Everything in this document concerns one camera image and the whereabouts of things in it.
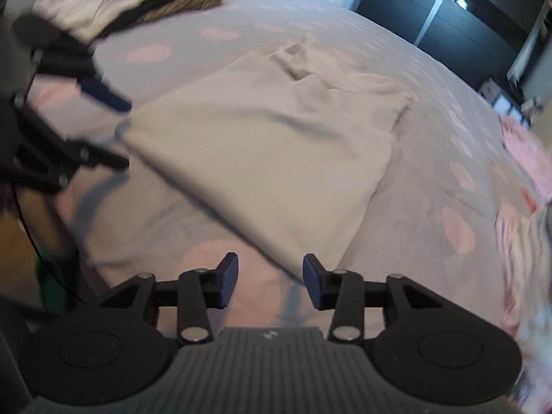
bed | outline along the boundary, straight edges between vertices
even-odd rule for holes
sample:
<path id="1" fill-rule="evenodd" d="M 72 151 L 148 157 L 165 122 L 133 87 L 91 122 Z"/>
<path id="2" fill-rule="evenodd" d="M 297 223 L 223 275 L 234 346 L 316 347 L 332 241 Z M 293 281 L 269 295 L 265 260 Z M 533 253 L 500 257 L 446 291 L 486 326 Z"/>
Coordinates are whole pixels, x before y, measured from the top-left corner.
<path id="1" fill-rule="evenodd" d="M 504 203 L 529 214 L 520 189 L 534 191 L 502 147 L 498 115 L 441 63 L 322 0 L 224 0 L 220 8 L 111 35 L 97 44 L 95 58 L 110 84 L 138 108 L 252 49 L 269 53 L 305 33 L 356 70 L 399 81 L 413 97 L 395 125 L 391 161 L 360 229 L 341 262 L 326 267 L 379 281 L 401 273 L 500 325 L 496 215 Z M 114 136 L 121 118 L 81 96 L 73 82 L 39 77 L 30 101 L 63 135 L 129 153 Z M 327 331 L 331 313 L 311 307 L 300 279 L 130 156 L 126 174 L 81 170 L 56 201 L 97 291 L 139 272 L 172 280 L 188 269 L 212 268 L 233 251 L 238 284 L 229 308 L 213 313 L 215 328 L 311 325 Z M 159 322 L 169 335 L 175 334 L 173 316 L 167 308 Z M 367 309 L 366 336 L 382 328 L 381 313 Z"/>

wooden floor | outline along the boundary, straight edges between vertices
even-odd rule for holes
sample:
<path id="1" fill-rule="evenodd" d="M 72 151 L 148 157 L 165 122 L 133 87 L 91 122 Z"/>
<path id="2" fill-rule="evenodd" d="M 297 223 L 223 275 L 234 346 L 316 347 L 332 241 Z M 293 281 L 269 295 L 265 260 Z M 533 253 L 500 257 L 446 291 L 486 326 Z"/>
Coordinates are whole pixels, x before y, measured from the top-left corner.
<path id="1" fill-rule="evenodd" d="M 6 212 L 0 214 L 0 294 L 40 306 L 34 251 L 17 221 Z"/>

polka dot bedsheet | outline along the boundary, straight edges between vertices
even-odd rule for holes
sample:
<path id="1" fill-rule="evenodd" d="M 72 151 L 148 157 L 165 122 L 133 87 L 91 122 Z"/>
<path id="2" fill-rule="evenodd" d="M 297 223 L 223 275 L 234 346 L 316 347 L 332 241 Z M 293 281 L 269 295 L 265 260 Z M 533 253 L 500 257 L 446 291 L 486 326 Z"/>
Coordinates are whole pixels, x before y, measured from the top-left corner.
<path id="1" fill-rule="evenodd" d="M 97 44 L 96 61 L 139 107 L 251 49 L 271 52 L 307 32 L 358 71 L 401 82 L 414 98 L 394 128 L 387 173 L 339 267 L 379 281 L 405 274 L 500 325 L 497 212 L 508 202 L 529 214 L 521 189 L 536 195 L 502 147 L 498 115 L 413 45 L 322 0 L 224 0 L 220 8 L 112 35 Z M 73 82 L 39 78 L 30 98 L 62 134 L 128 153 L 114 138 L 123 118 L 81 96 Z M 329 326 L 331 313 L 311 307 L 301 282 L 136 156 L 126 174 L 79 171 L 57 206 L 88 266 L 109 286 L 138 272 L 175 279 L 188 269 L 212 268 L 233 251 L 238 284 L 230 307 L 213 314 L 217 328 Z M 174 334 L 174 311 L 162 312 L 160 327 Z M 382 327 L 381 312 L 367 309 L 366 334 Z"/>

